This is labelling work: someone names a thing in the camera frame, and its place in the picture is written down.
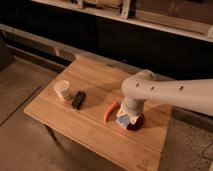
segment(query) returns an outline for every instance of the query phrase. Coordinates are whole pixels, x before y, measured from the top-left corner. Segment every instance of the gray floor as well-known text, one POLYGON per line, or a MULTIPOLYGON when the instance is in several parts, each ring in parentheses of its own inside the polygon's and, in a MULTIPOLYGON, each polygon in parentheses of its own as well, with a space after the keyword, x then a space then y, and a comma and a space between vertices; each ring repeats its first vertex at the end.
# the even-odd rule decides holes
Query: gray floor
MULTIPOLYGON (((0 72, 0 170, 122 170, 24 114, 24 107, 56 72, 17 58, 0 72)), ((208 171, 213 159, 213 119, 174 108, 161 171, 208 171)))
POLYGON ((24 114, 24 107, 56 76, 21 59, 0 72, 0 170, 122 170, 57 133, 60 143, 55 143, 42 124, 24 114))

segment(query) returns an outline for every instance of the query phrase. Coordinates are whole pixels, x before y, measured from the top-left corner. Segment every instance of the paper cup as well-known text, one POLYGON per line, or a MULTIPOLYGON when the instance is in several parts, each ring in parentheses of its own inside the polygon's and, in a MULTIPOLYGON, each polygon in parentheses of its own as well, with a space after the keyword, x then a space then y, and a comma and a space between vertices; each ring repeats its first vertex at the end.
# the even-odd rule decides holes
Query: paper cup
POLYGON ((66 101, 70 98, 69 88, 70 83, 66 80, 61 80, 53 86, 54 91, 62 101, 66 101))

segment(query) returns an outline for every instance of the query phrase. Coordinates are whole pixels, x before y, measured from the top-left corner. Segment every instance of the table top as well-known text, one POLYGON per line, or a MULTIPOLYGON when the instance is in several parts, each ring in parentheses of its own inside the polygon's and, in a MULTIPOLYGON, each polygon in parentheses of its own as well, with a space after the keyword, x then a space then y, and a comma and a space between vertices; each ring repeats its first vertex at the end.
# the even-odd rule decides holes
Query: table top
POLYGON ((130 74, 78 57, 53 80, 26 108, 25 113, 82 144, 127 170, 157 170, 171 115, 171 106, 146 101, 142 129, 131 132, 121 128, 113 113, 103 122, 104 111, 121 102, 122 82, 130 74), (62 102, 53 90, 60 80, 71 83, 70 93, 86 92, 81 110, 72 109, 72 100, 62 102))

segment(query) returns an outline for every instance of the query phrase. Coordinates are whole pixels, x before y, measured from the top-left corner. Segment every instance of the shelf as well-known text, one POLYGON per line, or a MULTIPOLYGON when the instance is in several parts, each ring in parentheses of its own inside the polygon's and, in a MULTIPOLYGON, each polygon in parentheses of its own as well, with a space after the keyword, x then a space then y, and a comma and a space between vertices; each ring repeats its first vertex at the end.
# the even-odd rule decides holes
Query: shelf
POLYGON ((186 37, 191 37, 194 39, 199 39, 203 41, 213 42, 213 27, 209 23, 201 23, 192 20, 186 20, 183 18, 173 17, 166 15, 166 12, 158 11, 153 12, 147 5, 147 8, 141 8, 141 4, 136 4, 136 15, 135 17, 125 19, 122 17, 125 5, 123 5, 122 13, 115 8, 95 8, 85 6, 84 8, 79 8, 77 4, 71 3, 69 0, 32 0, 37 3, 42 3, 46 5, 56 6, 64 9, 69 9, 73 11, 78 11, 82 13, 87 13, 90 15, 95 15, 107 19, 112 19, 120 22, 125 22, 128 24, 133 24, 137 26, 142 26, 150 29, 160 30, 164 32, 169 32, 177 35, 182 35, 186 37))

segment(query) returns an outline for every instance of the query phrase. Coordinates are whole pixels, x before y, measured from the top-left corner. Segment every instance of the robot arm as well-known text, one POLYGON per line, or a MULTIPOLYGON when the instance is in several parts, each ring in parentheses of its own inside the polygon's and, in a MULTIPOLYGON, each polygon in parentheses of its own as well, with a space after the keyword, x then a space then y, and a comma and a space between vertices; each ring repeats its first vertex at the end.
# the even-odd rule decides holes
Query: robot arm
POLYGON ((213 116, 213 79, 155 81, 150 71, 141 71, 122 84, 125 95, 117 118, 124 114, 139 117, 144 100, 156 100, 213 116))

